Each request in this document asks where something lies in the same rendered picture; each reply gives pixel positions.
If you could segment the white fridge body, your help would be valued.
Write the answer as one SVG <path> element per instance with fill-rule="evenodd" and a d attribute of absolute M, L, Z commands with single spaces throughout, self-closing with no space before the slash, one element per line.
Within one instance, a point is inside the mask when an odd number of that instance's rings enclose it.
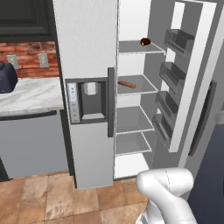
<path fill-rule="evenodd" d="M 136 88 L 116 86 L 114 179 L 135 177 L 150 169 L 157 135 L 152 117 L 161 87 L 158 77 L 165 50 L 149 33 L 153 0 L 119 0 L 117 81 Z M 142 38 L 150 44 L 142 46 Z"/>

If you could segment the grey freezer door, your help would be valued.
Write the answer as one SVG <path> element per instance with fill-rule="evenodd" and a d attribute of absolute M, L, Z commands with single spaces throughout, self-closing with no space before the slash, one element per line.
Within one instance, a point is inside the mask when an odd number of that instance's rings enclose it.
<path fill-rule="evenodd" d="M 117 57 L 117 0 L 52 0 L 73 150 L 75 186 L 114 181 L 108 137 L 108 68 Z"/>

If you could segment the grey fridge door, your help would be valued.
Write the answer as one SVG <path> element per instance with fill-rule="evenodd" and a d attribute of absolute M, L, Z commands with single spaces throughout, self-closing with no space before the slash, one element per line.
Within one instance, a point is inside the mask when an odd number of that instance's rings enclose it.
<path fill-rule="evenodd" d="M 158 145 L 154 168 L 185 167 L 193 136 L 199 124 L 210 81 L 220 54 L 224 32 L 223 3 L 203 2 L 199 25 L 195 34 L 185 85 L 182 92 L 171 143 Z"/>

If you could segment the brown baguette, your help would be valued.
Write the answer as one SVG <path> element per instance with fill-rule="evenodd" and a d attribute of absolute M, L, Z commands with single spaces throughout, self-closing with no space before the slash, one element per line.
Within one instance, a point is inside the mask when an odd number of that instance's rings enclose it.
<path fill-rule="evenodd" d="M 119 85 L 122 85 L 122 86 L 125 86 L 125 87 L 128 87 L 128 88 L 136 88 L 137 87 L 136 84 L 133 84 L 133 83 L 130 83 L 130 82 L 126 82 L 126 81 L 122 81 L 122 80 L 119 80 L 117 83 Z"/>

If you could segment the grey dishwasher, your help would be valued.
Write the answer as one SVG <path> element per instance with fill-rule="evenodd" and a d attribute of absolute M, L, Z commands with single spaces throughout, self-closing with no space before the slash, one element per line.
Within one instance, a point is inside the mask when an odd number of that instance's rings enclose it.
<path fill-rule="evenodd" d="M 67 170 L 60 112 L 0 121 L 0 158 L 10 179 Z"/>

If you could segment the dark blue toaster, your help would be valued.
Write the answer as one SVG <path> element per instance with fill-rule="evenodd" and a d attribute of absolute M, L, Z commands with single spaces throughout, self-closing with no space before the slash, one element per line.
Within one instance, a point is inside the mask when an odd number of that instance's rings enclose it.
<path fill-rule="evenodd" d="M 18 83 L 18 77 L 11 63 L 0 63 L 0 94 L 10 93 Z"/>

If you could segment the grey wall socket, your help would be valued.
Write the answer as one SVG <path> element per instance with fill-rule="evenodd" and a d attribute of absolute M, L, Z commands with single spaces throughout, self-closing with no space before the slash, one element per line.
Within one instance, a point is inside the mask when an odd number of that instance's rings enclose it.
<path fill-rule="evenodd" d="M 19 69 L 18 60 L 17 60 L 17 56 L 16 55 L 8 55 L 7 56 L 7 60 L 8 60 L 9 63 L 11 63 L 13 65 L 13 67 L 16 70 Z"/>
<path fill-rule="evenodd" d="M 49 67 L 48 58 L 47 58 L 46 53 L 40 54 L 38 56 L 38 61 L 39 61 L 39 65 L 40 65 L 41 68 L 48 68 Z"/>

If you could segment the black wall cupboard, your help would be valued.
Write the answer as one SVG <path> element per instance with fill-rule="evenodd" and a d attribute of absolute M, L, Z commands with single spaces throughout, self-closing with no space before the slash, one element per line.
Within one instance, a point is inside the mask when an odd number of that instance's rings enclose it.
<path fill-rule="evenodd" d="M 53 0 L 0 0 L 0 43 L 55 39 Z"/>

